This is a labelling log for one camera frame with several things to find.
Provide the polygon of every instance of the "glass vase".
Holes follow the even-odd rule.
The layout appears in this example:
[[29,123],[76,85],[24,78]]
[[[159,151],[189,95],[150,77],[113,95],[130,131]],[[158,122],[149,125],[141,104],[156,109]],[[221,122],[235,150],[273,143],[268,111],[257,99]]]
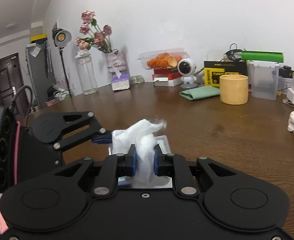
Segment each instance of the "glass vase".
[[78,52],[77,70],[80,78],[80,83],[85,95],[93,94],[98,91],[97,82],[95,79],[93,62],[91,55],[87,49]]

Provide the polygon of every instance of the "plastic storage box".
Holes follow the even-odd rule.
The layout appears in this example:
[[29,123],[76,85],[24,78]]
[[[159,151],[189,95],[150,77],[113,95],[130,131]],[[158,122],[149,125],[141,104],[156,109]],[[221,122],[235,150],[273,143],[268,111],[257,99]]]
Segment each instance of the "plastic storage box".
[[251,95],[255,98],[276,100],[280,64],[271,61],[249,61]]
[[165,49],[165,50],[156,50],[156,51],[150,51],[139,54],[139,58],[137,60],[140,60],[142,63],[142,66],[144,69],[154,69],[147,65],[147,61],[151,60],[152,58],[156,58],[161,53],[169,53],[171,56],[182,56],[182,58],[189,58],[189,55],[187,52],[185,52],[184,48],[177,48],[177,49]]

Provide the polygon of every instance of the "brown wooden tabletop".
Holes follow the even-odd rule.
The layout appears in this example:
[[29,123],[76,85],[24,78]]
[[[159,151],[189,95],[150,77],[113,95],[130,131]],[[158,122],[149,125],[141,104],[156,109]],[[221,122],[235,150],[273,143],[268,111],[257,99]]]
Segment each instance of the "brown wooden tabletop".
[[[78,95],[30,116],[29,125],[45,112],[93,111],[108,130],[126,129],[135,122],[167,121],[167,135],[174,153],[187,160],[207,156],[227,166],[281,187],[290,197],[291,208],[284,229],[294,237],[294,134],[287,131],[294,108],[277,100],[252,98],[241,106],[224,104],[219,97],[189,101],[180,86],[133,85],[113,92],[110,86],[93,95]],[[64,153],[66,163],[84,156],[103,160],[107,145],[87,141]]]

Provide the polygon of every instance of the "green item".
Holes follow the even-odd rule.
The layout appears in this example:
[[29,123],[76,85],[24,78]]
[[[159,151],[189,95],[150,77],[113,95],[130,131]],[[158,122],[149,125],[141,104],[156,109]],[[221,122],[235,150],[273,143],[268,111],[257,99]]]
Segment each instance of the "green item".
[[188,100],[196,100],[220,95],[219,88],[204,86],[179,92],[179,94]]
[[272,61],[272,62],[283,63],[282,52],[244,50],[241,52],[241,57],[243,60],[260,60],[260,61]]

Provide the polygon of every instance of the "astronaut figurine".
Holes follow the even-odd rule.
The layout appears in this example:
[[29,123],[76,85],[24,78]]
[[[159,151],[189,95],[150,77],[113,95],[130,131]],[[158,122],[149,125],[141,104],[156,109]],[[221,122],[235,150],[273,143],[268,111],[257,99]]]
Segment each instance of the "astronaut figurine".
[[196,72],[196,65],[193,60],[186,58],[178,63],[178,72],[183,75],[181,85],[182,88],[195,88],[198,85],[195,83],[197,78],[194,76]]

